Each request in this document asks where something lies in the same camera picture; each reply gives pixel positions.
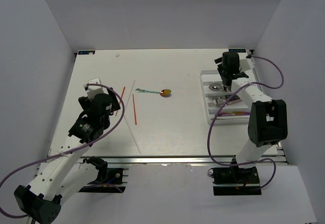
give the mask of spoon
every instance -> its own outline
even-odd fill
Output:
[[[219,83],[211,83],[209,86],[209,89],[212,91],[218,91],[218,90],[222,89],[222,87],[223,86]]]
[[[149,91],[149,90],[144,90],[144,89],[136,89],[137,93],[159,93],[162,97],[169,96],[171,94],[170,89],[163,89],[162,91]]]

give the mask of white wall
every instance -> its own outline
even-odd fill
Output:
[[[78,49],[254,48],[281,0],[46,0]]]
[[[0,178],[47,155],[74,56],[44,0],[0,0]],[[12,176],[0,205],[21,214],[14,189],[36,172]],[[0,214],[0,223],[21,223]]]
[[[270,94],[287,103],[283,147],[289,162],[299,167],[319,223],[325,223],[324,24],[325,0],[282,0],[256,48],[285,75],[283,88]],[[260,80],[279,84],[275,69],[260,64]]]

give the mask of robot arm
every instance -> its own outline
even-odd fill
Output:
[[[101,82],[97,78],[88,83]],[[62,157],[51,161],[26,187],[20,185],[14,192],[19,208],[41,224],[52,223],[62,204],[84,185],[94,180],[104,182],[107,177],[107,163],[97,157],[84,160],[86,164],[67,176],[91,146],[69,154],[63,152],[99,138],[110,125],[109,116],[120,109],[113,93],[104,93],[102,87],[85,86],[85,89],[88,96],[79,98],[83,112],[61,147]]]
[[[225,91],[237,91],[251,84],[245,71],[252,69],[247,59],[239,59],[235,52],[225,52],[215,60]],[[264,152],[287,137],[286,104],[265,95],[255,85],[246,86],[237,93],[250,108],[248,123],[249,139],[243,149],[234,157],[230,168],[214,168],[215,195],[261,194],[255,163]],[[238,191],[238,186],[246,186],[251,191]]]
[[[245,84],[247,78],[232,81],[231,89],[236,91]],[[237,163],[257,162],[266,150],[287,137],[286,104],[283,100],[274,100],[265,95],[256,86],[251,85],[237,94],[250,109],[248,123],[249,139],[239,154]],[[252,168],[254,164],[240,168]]]

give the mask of white table surface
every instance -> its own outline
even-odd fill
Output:
[[[50,155],[60,150],[68,130],[82,111],[78,98],[86,96],[83,84],[97,77],[119,94],[125,86],[123,100],[127,104],[131,99],[122,123],[84,156],[207,155],[209,125],[200,72],[216,70],[214,59],[225,51],[227,49],[97,50],[94,55],[77,55]],[[136,93],[136,88],[168,88],[172,96],[162,98],[158,94]],[[120,111],[117,117],[111,116],[112,124],[119,115]],[[247,124],[218,125],[212,131],[211,151],[214,155],[235,155],[247,139]],[[269,149],[267,154],[277,154],[276,148]]]
[[[277,167],[261,196],[214,196],[209,166],[139,165],[123,194],[76,193],[53,224],[305,224],[316,222],[295,166]],[[272,166],[258,166],[266,182]]]

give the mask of chopstick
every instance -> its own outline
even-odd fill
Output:
[[[125,92],[125,87],[123,88],[122,95],[121,95],[121,99],[123,98],[124,92]]]
[[[137,125],[137,114],[136,114],[136,104],[134,102],[134,93],[132,94],[132,97],[133,97],[134,122]]]

